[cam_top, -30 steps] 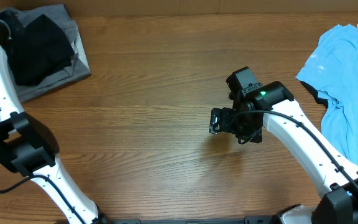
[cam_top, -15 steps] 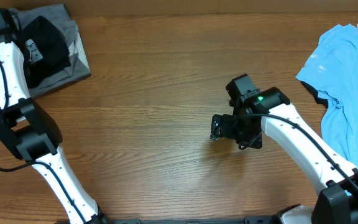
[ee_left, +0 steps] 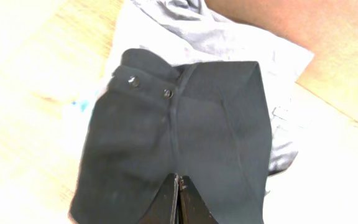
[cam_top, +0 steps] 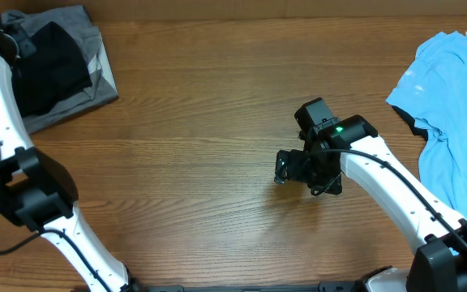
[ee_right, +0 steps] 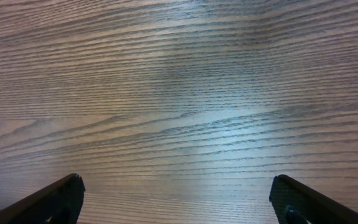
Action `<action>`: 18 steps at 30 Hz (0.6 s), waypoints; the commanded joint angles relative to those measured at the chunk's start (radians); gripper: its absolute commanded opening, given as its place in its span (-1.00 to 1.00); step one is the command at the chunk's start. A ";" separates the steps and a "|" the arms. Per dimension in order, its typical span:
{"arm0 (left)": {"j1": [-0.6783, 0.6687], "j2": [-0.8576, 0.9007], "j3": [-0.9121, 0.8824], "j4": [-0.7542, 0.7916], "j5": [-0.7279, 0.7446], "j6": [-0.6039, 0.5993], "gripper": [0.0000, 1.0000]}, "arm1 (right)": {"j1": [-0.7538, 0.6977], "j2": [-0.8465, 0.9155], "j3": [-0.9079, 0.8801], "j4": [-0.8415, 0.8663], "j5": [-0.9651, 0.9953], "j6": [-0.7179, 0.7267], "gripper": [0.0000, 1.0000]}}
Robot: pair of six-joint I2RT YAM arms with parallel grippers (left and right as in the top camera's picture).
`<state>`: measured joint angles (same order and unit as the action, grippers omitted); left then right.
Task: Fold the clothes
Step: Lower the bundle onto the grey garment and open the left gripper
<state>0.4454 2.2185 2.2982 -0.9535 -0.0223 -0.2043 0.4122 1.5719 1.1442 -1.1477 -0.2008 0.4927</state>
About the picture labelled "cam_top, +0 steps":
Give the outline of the black t-shirt with logo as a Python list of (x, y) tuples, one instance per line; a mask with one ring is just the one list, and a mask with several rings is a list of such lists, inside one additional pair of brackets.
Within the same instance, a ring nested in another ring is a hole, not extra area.
[(47, 114), (58, 102), (92, 86), (79, 46), (60, 25), (47, 23), (31, 41), (36, 52), (12, 69), (15, 101), (24, 118)]

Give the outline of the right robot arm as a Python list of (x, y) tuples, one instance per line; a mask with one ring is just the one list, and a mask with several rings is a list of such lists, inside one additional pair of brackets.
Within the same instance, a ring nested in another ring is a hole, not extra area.
[(414, 254), (410, 269), (385, 267), (354, 291), (467, 292), (467, 218), (428, 191), (362, 116), (336, 117), (318, 97), (294, 115), (301, 150), (280, 150), (275, 182), (305, 183), (314, 196), (339, 195), (355, 181), (385, 211)]

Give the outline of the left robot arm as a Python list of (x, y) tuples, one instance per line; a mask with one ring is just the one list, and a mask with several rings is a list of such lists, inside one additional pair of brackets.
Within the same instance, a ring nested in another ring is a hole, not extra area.
[(139, 281), (104, 247), (84, 219), (70, 173), (37, 149), (25, 130), (11, 82), (11, 67), (25, 45), (21, 36), (5, 32), (0, 15), (0, 214), (32, 233), (0, 250), (0, 256), (44, 238), (71, 263), (91, 291), (141, 291)]

